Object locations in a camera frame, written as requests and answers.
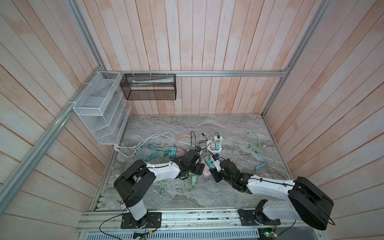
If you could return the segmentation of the light green USB charger plug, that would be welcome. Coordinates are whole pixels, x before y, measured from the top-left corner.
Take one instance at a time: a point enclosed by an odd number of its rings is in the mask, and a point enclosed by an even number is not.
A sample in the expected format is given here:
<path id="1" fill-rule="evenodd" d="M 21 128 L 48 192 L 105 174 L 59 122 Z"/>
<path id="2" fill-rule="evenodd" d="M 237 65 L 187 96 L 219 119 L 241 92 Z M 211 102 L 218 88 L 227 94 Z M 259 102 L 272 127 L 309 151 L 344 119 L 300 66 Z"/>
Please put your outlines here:
<path id="1" fill-rule="evenodd" d="M 192 175 L 192 185 L 194 186 L 197 182 L 197 175 Z"/>

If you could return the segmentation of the teal USB charger plug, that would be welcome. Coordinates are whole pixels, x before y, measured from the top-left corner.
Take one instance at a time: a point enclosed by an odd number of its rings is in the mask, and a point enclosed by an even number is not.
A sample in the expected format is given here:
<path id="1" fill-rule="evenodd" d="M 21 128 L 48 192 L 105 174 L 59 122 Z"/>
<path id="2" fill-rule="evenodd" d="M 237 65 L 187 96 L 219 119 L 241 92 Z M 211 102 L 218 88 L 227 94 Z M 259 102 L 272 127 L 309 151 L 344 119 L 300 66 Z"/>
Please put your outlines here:
<path id="1" fill-rule="evenodd" d="M 205 157 L 204 158 L 205 164 L 209 167 L 209 169 L 215 169 L 215 162 L 212 157 Z"/>

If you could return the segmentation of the pink power strip cube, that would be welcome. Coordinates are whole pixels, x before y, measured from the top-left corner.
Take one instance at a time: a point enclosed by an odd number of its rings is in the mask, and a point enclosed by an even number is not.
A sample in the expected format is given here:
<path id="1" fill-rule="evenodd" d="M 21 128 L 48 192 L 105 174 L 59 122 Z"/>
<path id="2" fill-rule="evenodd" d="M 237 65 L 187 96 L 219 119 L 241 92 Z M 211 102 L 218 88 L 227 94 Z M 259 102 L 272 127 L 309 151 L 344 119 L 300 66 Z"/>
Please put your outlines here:
<path id="1" fill-rule="evenodd" d="M 205 177 L 211 176 L 212 174 L 210 172 L 209 166 L 205 162 L 203 162 L 203 164 L 204 164 L 203 176 Z"/>

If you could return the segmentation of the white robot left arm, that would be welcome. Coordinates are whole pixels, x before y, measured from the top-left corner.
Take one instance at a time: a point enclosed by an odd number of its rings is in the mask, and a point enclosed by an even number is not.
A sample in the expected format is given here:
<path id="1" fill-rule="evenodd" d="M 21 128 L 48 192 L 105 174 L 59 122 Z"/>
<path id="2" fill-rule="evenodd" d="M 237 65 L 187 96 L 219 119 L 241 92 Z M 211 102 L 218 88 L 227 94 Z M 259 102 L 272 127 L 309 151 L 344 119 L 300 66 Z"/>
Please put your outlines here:
<path id="1" fill-rule="evenodd" d="M 114 187 L 120 195 L 121 204 L 137 222 L 148 214 L 143 197 L 152 186 L 167 179 L 188 178 L 189 174 L 202 175 L 204 164 L 198 148 L 189 150 L 185 155 L 164 164 L 150 164 L 143 160 L 135 161 L 114 181 Z"/>

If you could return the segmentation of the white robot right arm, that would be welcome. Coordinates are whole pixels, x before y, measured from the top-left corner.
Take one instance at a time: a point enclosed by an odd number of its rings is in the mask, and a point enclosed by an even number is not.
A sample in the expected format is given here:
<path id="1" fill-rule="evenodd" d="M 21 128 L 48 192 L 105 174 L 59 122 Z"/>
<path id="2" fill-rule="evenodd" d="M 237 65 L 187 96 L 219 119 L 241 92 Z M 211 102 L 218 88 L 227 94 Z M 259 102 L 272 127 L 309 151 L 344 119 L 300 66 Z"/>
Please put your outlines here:
<path id="1" fill-rule="evenodd" d="M 222 180 L 232 188 L 247 194 L 261 194 L 276 198 L 262 199 L 253 210 L 239 209 L 243 226 L 279 225 L 282 219 L 303 221 L 317 230 L 326 230 L 335 222 L 331 218 L 333 200 L 304 177 L 296 180 L 274 180 L 242 173 L 230 160 L 216 160 L 209 170 L 218 183 Z"/>

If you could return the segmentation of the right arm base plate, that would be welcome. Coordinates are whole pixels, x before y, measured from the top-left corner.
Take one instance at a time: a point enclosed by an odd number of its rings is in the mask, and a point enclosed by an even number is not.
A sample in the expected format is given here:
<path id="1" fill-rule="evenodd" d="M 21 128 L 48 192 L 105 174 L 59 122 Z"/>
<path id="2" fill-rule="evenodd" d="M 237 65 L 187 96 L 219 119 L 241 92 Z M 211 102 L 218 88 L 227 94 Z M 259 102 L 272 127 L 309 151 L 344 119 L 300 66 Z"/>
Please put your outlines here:
<path id="1" fill-rule="evenodd" d="M 263 207 L 267 201 L 267 199 L 260 200 L 254 210 L 238 209 L 242 226 L 281 225 L 280 219 L 272 220 L 263 213 Z"/>

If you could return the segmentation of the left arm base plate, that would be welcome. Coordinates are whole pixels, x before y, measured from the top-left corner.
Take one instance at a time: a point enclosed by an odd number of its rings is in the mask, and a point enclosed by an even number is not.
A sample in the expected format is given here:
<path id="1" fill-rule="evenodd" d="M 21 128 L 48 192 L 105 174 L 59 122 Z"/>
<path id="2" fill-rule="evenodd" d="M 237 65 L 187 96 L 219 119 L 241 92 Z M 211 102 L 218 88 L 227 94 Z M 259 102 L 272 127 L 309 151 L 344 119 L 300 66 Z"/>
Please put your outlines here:
<path id="1" fill-rule="evenodd" d="M 121 229 L 140 229 L 145 227 L 158 229 L 161 227 L 161 222 L 161 212 L 149 212 L 140 220 L 135 220 L 131 213 L 124 213 L 122 215 Z"/>

